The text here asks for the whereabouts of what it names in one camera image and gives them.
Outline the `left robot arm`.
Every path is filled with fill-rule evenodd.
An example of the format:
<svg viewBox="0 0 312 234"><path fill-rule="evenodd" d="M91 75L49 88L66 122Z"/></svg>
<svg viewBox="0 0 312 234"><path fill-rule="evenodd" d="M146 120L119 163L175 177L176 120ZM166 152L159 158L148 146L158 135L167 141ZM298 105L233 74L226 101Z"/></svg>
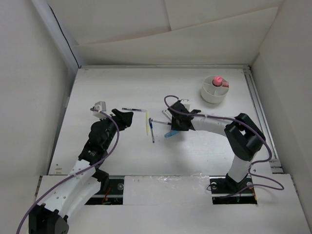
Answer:
<svg viewBox="0 0 312 234"><path fill-rule="evenodd" d="M91 125L88 140L70 174L42 195L28 214L30 234L66 234L77 212L96 193L109 189L109 174L100 169L113 152L112 141L119 140L121 131L130 127L133 112L112 110L107 115L91 109L99 121Z"/></svg>

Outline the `orange correction tape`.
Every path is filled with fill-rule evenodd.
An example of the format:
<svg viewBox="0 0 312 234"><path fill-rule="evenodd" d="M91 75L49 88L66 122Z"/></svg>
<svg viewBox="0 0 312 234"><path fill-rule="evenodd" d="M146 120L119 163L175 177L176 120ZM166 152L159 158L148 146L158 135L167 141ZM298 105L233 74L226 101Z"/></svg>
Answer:
<svg viewBox="0 0 312 234"><path fill-rule="evenodd" d="M222 86L225 88L229 88L229 83L227 81L223 81Z"/></svg>

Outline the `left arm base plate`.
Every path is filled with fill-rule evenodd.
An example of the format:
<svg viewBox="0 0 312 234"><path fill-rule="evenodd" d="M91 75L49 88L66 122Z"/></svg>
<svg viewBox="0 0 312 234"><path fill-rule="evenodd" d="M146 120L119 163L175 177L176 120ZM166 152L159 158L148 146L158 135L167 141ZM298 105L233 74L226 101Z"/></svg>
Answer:
<svg viewBox="0 0 312 234"><path fill-rule="evenodd" d="M124 192L124 177L111 177L105 191L93 195L86 205L122 205Z"/></svg>

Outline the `pink capped glue bottle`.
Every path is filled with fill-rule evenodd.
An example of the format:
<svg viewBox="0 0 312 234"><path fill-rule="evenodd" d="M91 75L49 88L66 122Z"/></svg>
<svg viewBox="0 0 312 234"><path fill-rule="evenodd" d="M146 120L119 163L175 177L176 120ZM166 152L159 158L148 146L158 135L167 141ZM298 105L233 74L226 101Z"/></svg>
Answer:
<svg viewBox="0 0 312 234"><path fill-rule="evenodd" d="M223 78L221 76L216 76L212 80L212 84L216 87L222 86L222 83L223 83Z"/></svg>

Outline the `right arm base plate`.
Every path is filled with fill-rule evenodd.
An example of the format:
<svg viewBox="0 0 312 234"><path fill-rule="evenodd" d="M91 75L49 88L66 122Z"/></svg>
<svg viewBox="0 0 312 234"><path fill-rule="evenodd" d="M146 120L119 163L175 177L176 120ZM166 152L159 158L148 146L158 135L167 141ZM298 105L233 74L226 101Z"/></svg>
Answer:
<svg viewBox="0 0 312 234"><path fill-rule="evenodd" d="M213 176L210 178L210 184L206 190L212 195L214 205L241 205L241 204L257 204L257 199L253 188L246 188L252 183L252 179L248 176L238 188L231 190L226 185L224 176Z"/></svg>

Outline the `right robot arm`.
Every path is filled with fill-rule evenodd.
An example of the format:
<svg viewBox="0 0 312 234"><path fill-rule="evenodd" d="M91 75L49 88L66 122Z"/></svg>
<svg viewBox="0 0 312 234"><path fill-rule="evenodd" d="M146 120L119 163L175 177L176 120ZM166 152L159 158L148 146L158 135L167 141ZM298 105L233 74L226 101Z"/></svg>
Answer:
<svg viewBox="0 0 312 234"><path fill-rule="evenodd" d="M234 119L209 118L200 110L189 111L181 100L168 111L172 115L171 129L175 131L207 131L227 138L234 153L232 165L226 174L225 186L231 192L242 188L252 160L262 148L265 137L250 117L241 113Z"/></svg>

